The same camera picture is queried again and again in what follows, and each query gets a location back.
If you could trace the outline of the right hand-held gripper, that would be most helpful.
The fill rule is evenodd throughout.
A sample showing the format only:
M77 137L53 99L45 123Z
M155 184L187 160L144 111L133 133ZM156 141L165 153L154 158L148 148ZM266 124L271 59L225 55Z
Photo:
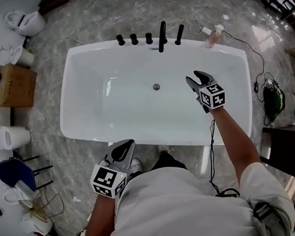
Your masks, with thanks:
M223 107L225 105L225 91L218 83L215 83L214 77L203 71L194 71L194 75L200 80L200 83L188 76L186 76L186 83L193 92L198 94L197 101L205 113Z

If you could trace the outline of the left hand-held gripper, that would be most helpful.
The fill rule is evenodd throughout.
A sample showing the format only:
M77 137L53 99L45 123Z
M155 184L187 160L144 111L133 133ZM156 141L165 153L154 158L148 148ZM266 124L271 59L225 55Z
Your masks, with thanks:
M130 174L130 163L134 153L133 139L112 144L100 164L94 166L91 186L94 192L116 198L125 188Z

